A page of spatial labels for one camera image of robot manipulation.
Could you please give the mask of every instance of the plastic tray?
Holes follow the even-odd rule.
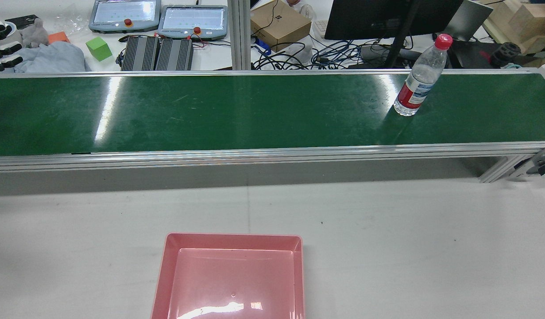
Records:
[[[302,238],[166,238],[152,319],[304,319]]]

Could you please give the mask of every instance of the robotic hand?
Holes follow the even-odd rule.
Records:
[[[7,26],[3,22],[0,22],[0,40],[6,39],[11,31],[12,29],[10,26]],[[12,55],[13,53],[17,52],[22,48],[23,45],[19,42],[12,42],[0,45],[0,71],[5,70],[5,68],[7,67],[14,67],[20,62],[23,62],[23,58],[18,54]]]

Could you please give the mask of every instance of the orange block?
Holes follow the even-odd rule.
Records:
[[[48,35],[48,42],[50,44],[52,44],[54,42],[57,42],[57,41],[63,41],[63,42],[70,43],[70,40],[68,39],[68,36],[66,36],[66,33],[63,32],[63,31],[58,32],[57,34]]]

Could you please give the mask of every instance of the computer monitor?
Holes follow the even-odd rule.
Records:
[[[411,0],[333,0],[325,30],[328,40],[394,38]],[[463,0],[421,0],[409,35],[443,31]]]

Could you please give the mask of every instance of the keyboard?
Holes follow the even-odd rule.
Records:
[[[313,21],[313,27],[322,39],[325,39],[325,30],[327,29],[327,20],[315,20]]]

